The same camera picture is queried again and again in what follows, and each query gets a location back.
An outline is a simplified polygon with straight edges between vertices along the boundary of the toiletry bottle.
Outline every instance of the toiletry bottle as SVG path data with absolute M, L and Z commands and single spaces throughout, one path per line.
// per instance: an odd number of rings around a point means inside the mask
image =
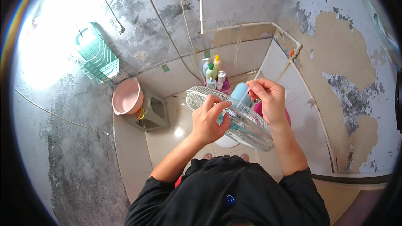
M 205 63 L 202 65 L 202 71 L 204 73 L 204 76 L 207 76 L 207 70 L 208 70 L 208 58 L 204 58 L 203 60 L 206 60 Z
M 214 67 L 216 68 L 216 71 L 222 70 L 222 61 L 219 59 L 218 55 L 215 55 Z
M 216 89 L 216 80 L 212 77 L 207 80 L 207 87 Z
M 225 73 L 225 71 L 219 71 L 218 72 L 218 80 L 220 82 L 225 82 L 226 81 L 226 73 Z
M 221 90 L 223 86 L 224 86 L 223 82 L 220 82 L 220 81 L 216 82 L 216 89 L 217 90 Z
M 218 71 L 216 70 L 216 68 L 214 68 L 214 64 L 209 63 L 208 67 L 209 68 L 207 69 L 207 72 L 205 73 L 205 78 L 213 78 L 213 79 L 218 78 Z

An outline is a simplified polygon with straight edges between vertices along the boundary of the foot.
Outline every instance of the foot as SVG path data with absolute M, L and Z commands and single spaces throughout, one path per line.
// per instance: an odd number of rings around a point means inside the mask
M 209 160 L 209 159 L 211 159 L 212 158 L 212 154 L 211 153 L 206 153 L 205 155 L 204 155 L 204 157 L 203 157 L 203 159 L 207 159 L 207 160 Z
M 240 156 L 243 160 L 245 160 L 246 162 L 250 162 L 249 160 L 249 155 L 248 154 L 242 154 L 241 156 Z

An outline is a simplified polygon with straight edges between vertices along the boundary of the slipper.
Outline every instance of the slipper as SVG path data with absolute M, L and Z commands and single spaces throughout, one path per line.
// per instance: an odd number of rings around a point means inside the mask
M 210 157 L 212 158 L 212 154 L 211 154 L 211 153 L 206 153 L 206 154 L 204 155 L 203 159 L 209 160 L 209 159 L 206 158 L 207 156 L 210 156 Z
M 246 153 L 244 153 L 244 154 L 242 154 L 242 155 L 240 155 L 240 157 L 244 160 L 244 158 L 243 158 L 243 156 L 245 156 L 245 157 L 247 157 L 248 158 L 248 160 L 246 161 L 246 162 L 250 162 L 250 157 L 249 157 L 249 155 L 248 154 L 246 154 Z

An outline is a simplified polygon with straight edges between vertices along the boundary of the fan guard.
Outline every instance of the fan guard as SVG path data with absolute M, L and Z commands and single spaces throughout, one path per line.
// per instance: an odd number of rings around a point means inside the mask
M 239 101 L 225 93 L 208 87 L 196 86 L 186 91 L 186 103 L 194 111 L 202 106 L 205 98 L 212 94 L 222 101 L 230 101 L 232 105 L 225 108 L 219 115 L 217 123 L 220 125 L 225 113 L 229 112 L 230 127 L 226 131 L 228 135 L 238 142 L 261 151 L 269 151 L 274 148 L 271 130 L 264 119 L 251 108 L 241 103 L 237 110 Z

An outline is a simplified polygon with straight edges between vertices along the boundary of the pink shelf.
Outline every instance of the pink shelf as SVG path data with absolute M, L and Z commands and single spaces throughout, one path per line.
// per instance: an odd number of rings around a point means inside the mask
M 204 87 L 207 86 L 207 82 L 204 79 Z M 232 91 L 230 90 L 230 83 L 228 81 L 228 78 L 226 77 L 226 80 L 224 81 L 224 85 L 222 86 L 222 89 L 218 90 L 219 92 L 225 93 L 227 95 L 231 95 Z

